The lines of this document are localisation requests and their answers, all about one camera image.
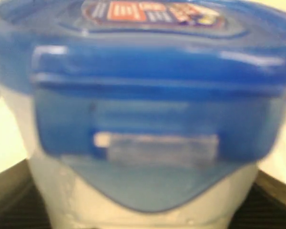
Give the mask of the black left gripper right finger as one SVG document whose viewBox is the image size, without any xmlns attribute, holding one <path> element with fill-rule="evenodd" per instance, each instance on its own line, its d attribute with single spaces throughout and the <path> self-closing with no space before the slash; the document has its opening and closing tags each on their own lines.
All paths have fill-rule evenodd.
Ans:
<svg viewBox="0 0 286 229">
<path fill-rule="evenodd" d="M 259 171 L 230 229 L 286 229 L 286 184 Z"/>
</svg>

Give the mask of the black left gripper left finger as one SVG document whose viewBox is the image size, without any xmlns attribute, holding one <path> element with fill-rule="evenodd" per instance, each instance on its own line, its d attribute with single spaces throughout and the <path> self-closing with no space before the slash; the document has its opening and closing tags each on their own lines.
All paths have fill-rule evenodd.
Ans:
<svg viewBox="0 0 286 229">
<path fill-rule="evenodd" d="M 28 162 L 0 172 L 0 229 L 50 229 L 51 224 Z"/>
</svg>

